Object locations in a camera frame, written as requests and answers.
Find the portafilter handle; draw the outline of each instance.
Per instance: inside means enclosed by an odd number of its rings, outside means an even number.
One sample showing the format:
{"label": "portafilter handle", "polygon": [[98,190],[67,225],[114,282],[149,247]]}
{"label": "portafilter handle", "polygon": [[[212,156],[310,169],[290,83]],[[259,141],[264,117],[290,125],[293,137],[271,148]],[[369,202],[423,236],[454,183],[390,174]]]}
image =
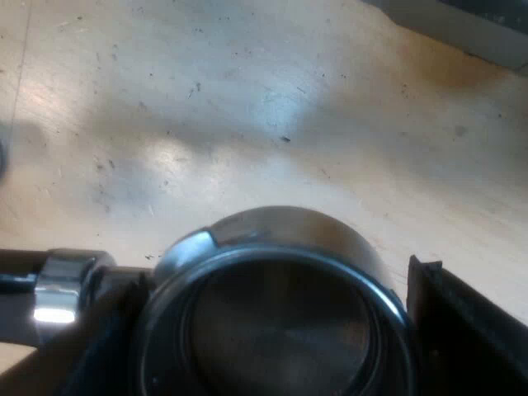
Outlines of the portafilter handle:
{"label": "portafilter handle", "polygon": [[116,266],[106,252],[0,249],[0,342],[44,345],[109,289],[150,278]]}

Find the stainless steel rim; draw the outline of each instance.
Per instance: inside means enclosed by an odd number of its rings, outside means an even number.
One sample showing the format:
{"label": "stainless steel rim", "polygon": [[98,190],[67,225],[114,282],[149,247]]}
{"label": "stainless steel rim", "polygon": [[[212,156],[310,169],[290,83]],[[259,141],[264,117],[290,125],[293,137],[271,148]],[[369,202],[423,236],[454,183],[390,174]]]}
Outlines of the stainless steel rim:
{"label": "stainless steel rim", "polygon": [[403,306],[394,297],[392,292],[386,290],[377,280],[356,269],[354,263],[344,262],[341,259],[330,257],[328,254],[305,250],[302,247],[283,247],[262,243],[245,244],[242,246],[227,247],[214,253],[212,257],[194,262],[177,271],[153,295],[139,319],[138,327],[133,342],[134,358],[131,364],[133,388],[139,390],[142,396],[149,395],[145,381],[145,357],[149,349],[150,336],[156,327],[160,316],[165,312],[175,298],[192,288],[212,273],[226,269],[233,265],[250,265],[251,261],[291,259],[302,261],[306,265],[314,266],[320,270],[328,271],[341,277],[354,285],[372,304],[384,315],[391,330],[398,339],[402,352],[402,362],[405,366],[405,383],[407,394],[417,393],[417,378],[415,373],[416,356],[410,347],[413,344],[413,335],[410,323],[403,310]]}

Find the black handle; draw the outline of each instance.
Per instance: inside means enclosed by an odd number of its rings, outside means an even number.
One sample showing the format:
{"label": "black handle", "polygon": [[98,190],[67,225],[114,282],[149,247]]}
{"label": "black handle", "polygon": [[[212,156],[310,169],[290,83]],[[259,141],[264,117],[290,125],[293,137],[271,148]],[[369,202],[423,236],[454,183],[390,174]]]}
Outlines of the black handle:
{"label": "black handle", "polygon": [[0,249],[0,342],[37,347],[34,289],[48,252]]}

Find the portafilter basket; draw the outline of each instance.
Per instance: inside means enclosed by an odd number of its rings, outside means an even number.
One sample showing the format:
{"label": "portafilter basket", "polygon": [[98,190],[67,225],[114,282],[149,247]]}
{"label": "portafilter basket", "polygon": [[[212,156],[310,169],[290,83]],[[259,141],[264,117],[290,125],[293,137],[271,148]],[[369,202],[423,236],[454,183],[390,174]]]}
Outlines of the portafilter basket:
{"label": "portafilter basket", "polygon": [[419,392],[413,329],[381,260],[312,210],[235,214],[173,245],[133,342],[138,395]]}

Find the black plastic part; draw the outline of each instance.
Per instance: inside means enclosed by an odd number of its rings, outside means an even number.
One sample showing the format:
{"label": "black plastic part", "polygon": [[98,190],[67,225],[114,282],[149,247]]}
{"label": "black plastic part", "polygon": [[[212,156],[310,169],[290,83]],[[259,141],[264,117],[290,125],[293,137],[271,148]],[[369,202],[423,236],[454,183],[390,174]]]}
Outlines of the black plastic part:
{"label": "black plastic part", "polygon": [[117,287],[78,322],[0,376],[2,396],[125,396],[130,335],[147,282]]}
{"label": "black plastic part", "polygon": [[528,394],[528,328],[441,262],[409,262],[408,314],[422,343],[429,396]]}
{"label": "black plastic part", "polygon": [[0,249],[0,342],[40,345],[34,288],[48,252]]}

